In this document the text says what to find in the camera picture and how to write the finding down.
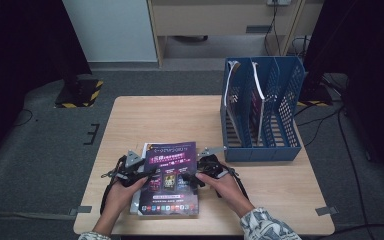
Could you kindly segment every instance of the black curtain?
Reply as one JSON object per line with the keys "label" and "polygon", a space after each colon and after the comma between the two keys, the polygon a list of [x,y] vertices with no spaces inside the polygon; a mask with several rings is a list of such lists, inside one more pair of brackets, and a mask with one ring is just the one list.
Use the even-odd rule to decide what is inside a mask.
{"label": "black curtain", "polygon": [[27,92],[79,74],[91,71],[62,1],[0,0],[0,142]]}

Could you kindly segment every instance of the patterned sleeve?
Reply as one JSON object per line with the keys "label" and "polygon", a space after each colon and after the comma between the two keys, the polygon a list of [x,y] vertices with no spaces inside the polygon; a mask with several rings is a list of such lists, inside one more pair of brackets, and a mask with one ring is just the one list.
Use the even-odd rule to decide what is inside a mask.
{"label": "patterned sleeve", "polygon": [[264,208],[256,208],[241,218],[241,227],[245,232],[245,240],[301,239],[286,223],[274,219]]}
{"label": "patterned sleeve", "polygon": [[111,238],[96,232],[85,232],[80,235],[78,240],[111,240]]}

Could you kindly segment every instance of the right hand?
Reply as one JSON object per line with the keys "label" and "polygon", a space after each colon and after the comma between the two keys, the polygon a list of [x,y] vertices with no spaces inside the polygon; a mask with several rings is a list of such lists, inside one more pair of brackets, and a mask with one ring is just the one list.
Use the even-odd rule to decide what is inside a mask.
{"label": "right hand", "polygon": [[255,208],[243,195],[235,179],[230,174],[226,174],[219,179],[214,179],[203,173],[196,173],[195,176],[205,184],[213,187],[239,218],[242,218]]}

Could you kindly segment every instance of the yellow and black hazard tape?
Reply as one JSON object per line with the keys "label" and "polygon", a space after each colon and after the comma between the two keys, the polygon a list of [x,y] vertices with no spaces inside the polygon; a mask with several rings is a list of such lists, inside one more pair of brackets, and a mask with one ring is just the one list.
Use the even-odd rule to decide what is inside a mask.
{"label": "yellow and black hazard tape", "polygon": [[298,101],[297,106],[330,106],[329,102],[326,101]]}
{"label": "yellow and black hazard tape", "polygon": [[61,104],[58,104],[56,107],[58,108],[76,108],[76,107],[90,107],[95,103],[96,98],[99,95],[99,91],[101,90],[101,86],[104,83],[104,81],[97,81],[95,89],[93,93],[90,96],[90,100],[83,103],[73,103],[73,102],[64,102]]}

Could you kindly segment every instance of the purple magazine cover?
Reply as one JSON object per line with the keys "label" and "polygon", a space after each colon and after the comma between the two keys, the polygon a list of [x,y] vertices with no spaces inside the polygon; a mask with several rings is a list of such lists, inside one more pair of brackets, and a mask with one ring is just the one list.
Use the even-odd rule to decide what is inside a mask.
{"label": "purple magazine cover", "polygon": [[196,143],[150,144],[144,171],[157,168],[141,189],[138,215],[197,215]]}

